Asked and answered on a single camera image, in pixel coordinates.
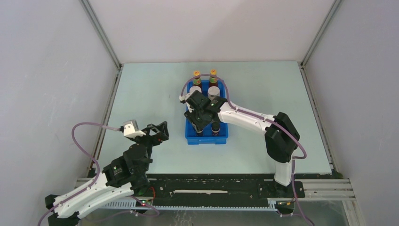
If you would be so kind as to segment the small pepper jar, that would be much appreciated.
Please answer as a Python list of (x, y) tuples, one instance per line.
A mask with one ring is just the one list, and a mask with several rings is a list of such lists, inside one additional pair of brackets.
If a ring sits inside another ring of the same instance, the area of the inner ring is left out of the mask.
[(220, 129), (220, 122), (215, 121), (211, 124), (211, 131), (213, 136), (218, 136), (220, 133)]
[(203, 130), (196, 131), (196, 136), (198, 136), (198, 137), (203, 136)]

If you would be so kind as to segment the clear jar silver lid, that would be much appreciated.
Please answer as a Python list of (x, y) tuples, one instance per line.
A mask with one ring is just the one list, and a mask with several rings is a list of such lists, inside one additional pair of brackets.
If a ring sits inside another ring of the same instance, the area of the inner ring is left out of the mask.
[(219, 97), (220, 89), (217, 86), (209, 87), (207, 90), (207, 96), (210, 100), (213, 100), (215, 97)]
[(202, 92), (202, 89), (201, 89), (201, 87), (199, 87), (199, 86), (192, 86), (192, 87), (190, 87), (190, 89), (189, 89), (189, 93), (194, 93), (195, 91), (198, 91), (198, 92)]

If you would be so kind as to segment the red sauce bottle yellow cap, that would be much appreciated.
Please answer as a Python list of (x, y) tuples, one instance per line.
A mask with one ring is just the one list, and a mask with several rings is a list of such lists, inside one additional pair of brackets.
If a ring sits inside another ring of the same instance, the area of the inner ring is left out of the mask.
[(210, 77), (209, 77), (209, 80), (208, 80), (209, 87), (218, 87), (217, 70), (216, 69), (211, 69), (209, 74), (210, 74)]

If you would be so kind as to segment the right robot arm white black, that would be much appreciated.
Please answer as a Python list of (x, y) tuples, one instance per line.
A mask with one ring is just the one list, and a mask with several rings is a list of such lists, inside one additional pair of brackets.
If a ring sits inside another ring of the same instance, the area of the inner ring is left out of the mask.
[(181, 95), (179, 101), (187, 105), (184, 115), (197, 133), (213, 122), (220, 122), (262, 134), (267, 154), (275, 162), (275, 194), (285, 197), (292, 192), (293, 152), (299, 147), (300, 135), (285, 113), (254, 112), (233, 104), (227, 97), (210, 99), (197, 90)]

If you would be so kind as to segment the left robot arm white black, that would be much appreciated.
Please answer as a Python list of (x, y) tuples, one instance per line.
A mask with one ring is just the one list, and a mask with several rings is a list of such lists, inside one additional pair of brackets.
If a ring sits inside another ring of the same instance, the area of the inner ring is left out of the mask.
[(152, 149), (169, 139), (168, 123), (163, 121), (139, 129), (136, 120), (129, 120), (119, 128), (102, 124), (99, 127), (121, 132), (133, 144), (88, 182), (63, 195), (48, 195), (47, 212), (38, 225), (47, 219), (50, 226), (76, 226), (88, 214), (110, 202), (147, 194), (151, 185), (146, 173), (153, 162)]

